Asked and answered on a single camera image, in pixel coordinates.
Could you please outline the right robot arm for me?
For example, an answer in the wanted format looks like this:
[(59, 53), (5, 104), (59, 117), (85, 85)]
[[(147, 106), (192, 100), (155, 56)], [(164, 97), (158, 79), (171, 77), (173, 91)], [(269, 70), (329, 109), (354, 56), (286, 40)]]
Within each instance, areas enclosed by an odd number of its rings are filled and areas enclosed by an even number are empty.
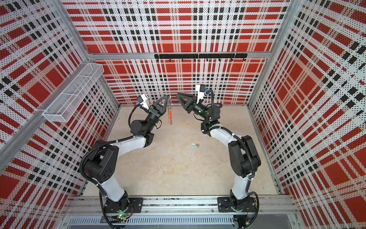
[(193, 94), (178, 93), (179, 103), (188, 113), (201, 117), (201, 132), (219, 140), (229, 152), (230, 165), (235, 173), (234, 185), (230, 190), (229, 200), (219, 206), (220, 211), (242, 212), (259, 209), (259, 198), (249, 190), (255, 173), (261, 166), (261, 159), (253, 139), (246, 135), (240, 136), (220, 124), (222, 104), (214, 101), (213, 90)]

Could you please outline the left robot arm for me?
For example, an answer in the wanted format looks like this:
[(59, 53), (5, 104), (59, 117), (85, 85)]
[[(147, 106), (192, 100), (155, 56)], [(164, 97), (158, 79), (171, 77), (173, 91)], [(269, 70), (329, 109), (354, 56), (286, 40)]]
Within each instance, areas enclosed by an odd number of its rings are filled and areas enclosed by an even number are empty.
[(131, 121), (132, 115), (129, 116), (128, 124), (132, 135), (113, 141), (98, 140), (82, 158), (80, 174), (98, 188), (100, 196), (105, 197), (106, 204), (115, 211), (124, 212), (131, 206), (127, 192), (114, 176), (117, 160), (122, 155), (148, 147), (152, 143), (152, 130), (166, 113), (169, 98), (170, 96), (164, 95), (146, 107), (147, 97), (144, 94), (139, 96), (139, 104), (132, 110), (141, 107), (147, 110), (147, 117), (144, 120)]

